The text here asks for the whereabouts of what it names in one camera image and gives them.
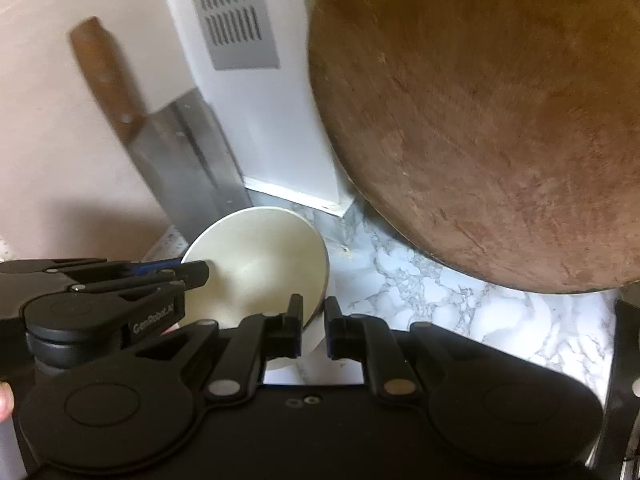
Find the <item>person's left hand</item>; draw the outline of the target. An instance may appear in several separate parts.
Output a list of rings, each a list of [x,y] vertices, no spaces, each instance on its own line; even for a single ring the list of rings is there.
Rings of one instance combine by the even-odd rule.
[[[0,422],[5,422],[14,411],[14,393],[8,382],[0,382]]]

